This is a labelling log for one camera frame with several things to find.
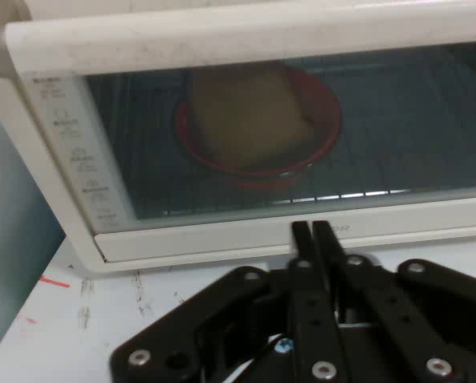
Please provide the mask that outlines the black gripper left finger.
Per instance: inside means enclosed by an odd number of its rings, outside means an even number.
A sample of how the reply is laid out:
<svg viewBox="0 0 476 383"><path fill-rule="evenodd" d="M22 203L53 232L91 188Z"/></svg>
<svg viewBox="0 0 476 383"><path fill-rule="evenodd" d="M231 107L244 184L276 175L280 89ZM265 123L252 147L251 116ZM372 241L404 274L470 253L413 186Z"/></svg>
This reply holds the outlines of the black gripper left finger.
<svg viewBox="0 0 476 383"><path fill-rule="evenodd" d="M119 346L114 382L347 382L324 262L326 222L295 222L282 270L238 267Z"/></svg>

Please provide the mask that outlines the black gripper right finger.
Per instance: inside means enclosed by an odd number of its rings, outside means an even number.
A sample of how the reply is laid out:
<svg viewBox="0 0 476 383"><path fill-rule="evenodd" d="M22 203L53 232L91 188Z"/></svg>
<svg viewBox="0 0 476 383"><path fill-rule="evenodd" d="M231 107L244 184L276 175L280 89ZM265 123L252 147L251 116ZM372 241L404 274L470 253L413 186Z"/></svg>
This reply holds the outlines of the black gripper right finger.
<svg viewBox="0 0 476 383"><path fill-rule="evenodd" d="M423 259L396 271L346 255L326 221L313 223L326 272L372 316L388 364L407 382L476 382L476 278Z"/></svg>

